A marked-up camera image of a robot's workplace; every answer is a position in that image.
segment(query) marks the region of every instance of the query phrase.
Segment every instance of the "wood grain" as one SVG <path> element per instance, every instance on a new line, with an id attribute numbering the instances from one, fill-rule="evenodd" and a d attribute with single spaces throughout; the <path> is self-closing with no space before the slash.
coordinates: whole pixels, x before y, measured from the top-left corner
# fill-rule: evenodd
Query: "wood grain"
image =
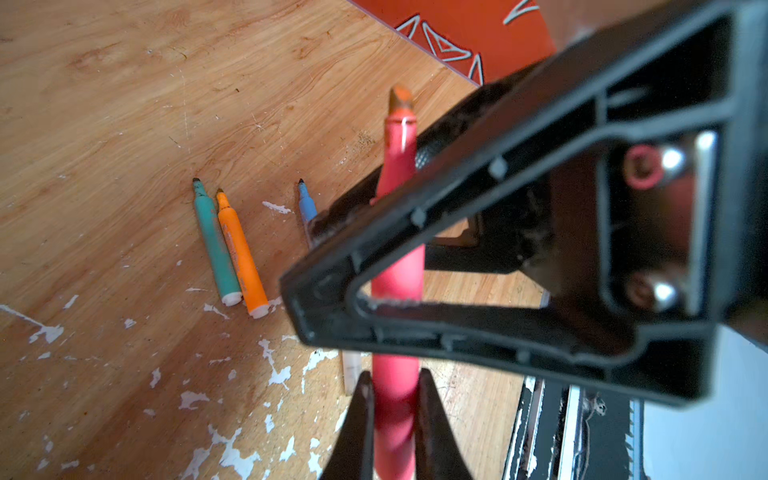
<path id="1" fill-rule="evenodd" d="M 233 447 L 261 458 L 250 478 L 315 478 L 310 439 L 325 465 L 349 401 L 339 358 L 304 374 L 313 350 L 283 339 L 293 334 L 284 311 L 256 322 L 218 303 L 191 178 L 227 190 L 275 298 L 306 244 L 297 215 L 261 202 L 296 210 L 303 177 L 324 208 L 369 173 L 396 81 L 415 92 L 422 126 L 472 86 L 341 0 L 8 0 L 3 10 L 0 303 L 64 333 L 30 343 L 39 328 L 0 312 L 0 474 L 180 478 L 210 448 L 199 478 L 241 478 L 219 464 L 226 446 L 212 445 L 210 426 L 228 439 L 242 429 Z M 431 274 L 430 298 L 538 301 L 522 276 L 457 275 Z M 285 386 L 268 384 L 262 340 L 275 369 L 290 367 Z M 425 364 L 476 478 L 499 478 L 520 377 Z M 185 391 L 210 401 L 180 409 Z M 281 462 L 291 438 L 296 455 Z"/>

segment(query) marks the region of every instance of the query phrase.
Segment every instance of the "teal marker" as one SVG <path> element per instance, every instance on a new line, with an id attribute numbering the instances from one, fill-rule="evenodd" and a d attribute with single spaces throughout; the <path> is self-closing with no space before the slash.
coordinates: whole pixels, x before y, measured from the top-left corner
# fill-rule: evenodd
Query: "teal marker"
<path id="1" fill-rule="evenodd" d="M 221 295 L 221 303 L 226 306 L 237 305 L 243 299 L 243 293 L 237 282 L 237 275 L 235 275 L 235 269 L 232 266 L 227 244 L 224 243 L 224 235 L 221 234 L 214 199 L 205 193 L 205 187 L 199 178 L 192 179 L 192 188 L 194 189 L 194 209 L 197 212 L 197 221 L 203 232 L 210 265 L 214 268 L 214 279 L 216 279 L 216 286 Z"/>

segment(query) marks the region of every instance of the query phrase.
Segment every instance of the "red marker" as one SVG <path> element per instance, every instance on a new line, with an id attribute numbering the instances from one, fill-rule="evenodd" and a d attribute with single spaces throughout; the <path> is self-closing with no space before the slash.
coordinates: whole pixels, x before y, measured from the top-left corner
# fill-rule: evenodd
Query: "red marker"
<path id="1" fill-rule="evenodd" d="M 396 85 L 389 92 L 389 116 L 384 123 L 384 166 L 376 197 L 395 190 L 416 173 L 416 116 L 413 96 Z M 371 282 L 375 298 L 422 299 L 424 246 L 405 255 Z M 382 480 L 409 480 L 415 469 L 413 422 L 419 384 L 419 359 L 373 356 L 376 394 L 374 460 Z"/>

